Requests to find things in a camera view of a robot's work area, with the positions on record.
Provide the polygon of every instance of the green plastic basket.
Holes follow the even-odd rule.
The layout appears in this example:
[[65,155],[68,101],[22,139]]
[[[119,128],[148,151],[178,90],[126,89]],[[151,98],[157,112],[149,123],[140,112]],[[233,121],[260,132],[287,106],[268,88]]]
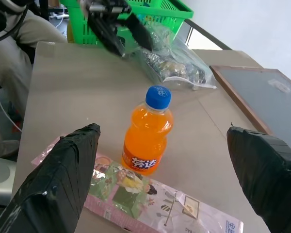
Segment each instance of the green plastic basket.
[[[78,44],[99,44],[95,34],[87,27],[87,21],[81,12],[77,0],[60,0],[68,9],[73,39]],[[192,18],[194,12],[180,0],[127,0],[132,12],[144,25],[160,23],[168,27],[175,35],[183,22]],[[119,29],[117,35],[125,39],[126,45],[133,43],[132,35],[127,29]]]

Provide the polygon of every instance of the clear plastic bag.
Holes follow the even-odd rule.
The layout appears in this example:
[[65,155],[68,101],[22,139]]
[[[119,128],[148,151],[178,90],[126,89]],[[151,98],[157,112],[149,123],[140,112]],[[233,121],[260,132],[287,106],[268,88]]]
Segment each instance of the clear plastic bag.
[[189,87],[216,88],[210,68],[180,39],[164,26],[147,26],[154,50],[139,48],[137,57],[148,77],[155,84],[171,89]]

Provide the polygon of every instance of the plastic bottle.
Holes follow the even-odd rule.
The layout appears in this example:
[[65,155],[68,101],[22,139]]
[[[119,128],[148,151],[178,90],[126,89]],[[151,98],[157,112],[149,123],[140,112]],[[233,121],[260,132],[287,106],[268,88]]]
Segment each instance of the plastic bottle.
[[122,165],[143,175],[154,172],[166,149],[167,134],[174,120],[168,105],[170,91],[163,86],[149,88],[145,102],[131,114],[131,126],[126,132]]

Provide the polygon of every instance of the person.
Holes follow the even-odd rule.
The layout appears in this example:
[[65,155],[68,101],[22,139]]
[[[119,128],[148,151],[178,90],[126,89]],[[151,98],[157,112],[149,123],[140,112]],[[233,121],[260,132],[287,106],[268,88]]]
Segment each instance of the person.
[[[7,27],[0,36],[11,30],[20,16],[7,15]],[[32,75],[28,55],[16,44],[36,48],[39,41],[66,42],[66,38],[48,21],[28,11],[22,26],[11,36],[0,41],[0,85],[22,117],[25,116],[27,97]],[[0,157],[8,156],[18,149],[17,141],[2,141]]]

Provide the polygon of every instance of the blackboard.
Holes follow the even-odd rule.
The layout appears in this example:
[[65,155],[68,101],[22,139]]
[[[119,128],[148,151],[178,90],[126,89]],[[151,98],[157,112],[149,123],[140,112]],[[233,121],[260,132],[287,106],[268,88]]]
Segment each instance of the blackboard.
[[291,147],[291,80],[277,69],[211,66],[225,91],[257,130]]

